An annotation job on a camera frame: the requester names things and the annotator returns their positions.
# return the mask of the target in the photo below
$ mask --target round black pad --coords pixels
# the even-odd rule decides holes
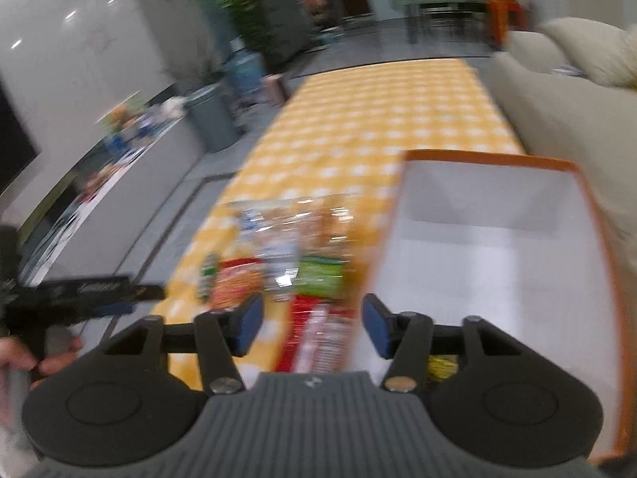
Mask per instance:
[[[432,392],[429,412],[477,458],[523,468],[588,455],[602,425],[595,394],[531,352],[480,357]]]
[[[533,426],[548,421],[557,411],[557,399],[546,388],[527,383],[494,386],[484,394],[484,407],[498,421]]]
[[[28,395],[22,421],[44,456],[116,466],[157,454],[197,419],[201,394],[135,356],[88,354]]]
[[[132,417],[141,407],[135,388],[119,383],[92,383],[78,388],[66,407],[82,424],[108,426]]]

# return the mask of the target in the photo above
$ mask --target metal screw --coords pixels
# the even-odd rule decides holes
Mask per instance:
[[[416,388],[416,381],[404,375],[390,377],[385,381],[385,388],[390,392],[408,393]]]
[[[232,377],[220,377],[210,383],[210,389],[215,394],[230,395],[241,389],[241,382]]]

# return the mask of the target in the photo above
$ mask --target gray trash bin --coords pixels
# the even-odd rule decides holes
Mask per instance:
[[[222,83],[211,84],[190,94],[185,108],[195,125],[206,151],[215,153],[239,139],[240,129],[224,95]]]

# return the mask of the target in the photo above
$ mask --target yellow checkered tablecloth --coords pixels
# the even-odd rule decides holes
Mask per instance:
[[[233,201],[358,196],[354,264],[362,281],[387,221],[406,149],[523,152],[462,60],[385,63],[312,76],[212,208],[168,284],[168,298],[154,313],[179,323],[205,310],[195,298],[199,267],[209,252],[228,254],[235,231],[224,203]],[[266,304],[257,340],[236,361],[246,385],[275,366],[288,313],[287,305]],[[196,356],[172,356],[171,372],[201,387]]]

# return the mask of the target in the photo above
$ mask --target red package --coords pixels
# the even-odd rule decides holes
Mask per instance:
[[[329,373],[345,355],[354,312],[324,298],[295,296],[277,372]]]

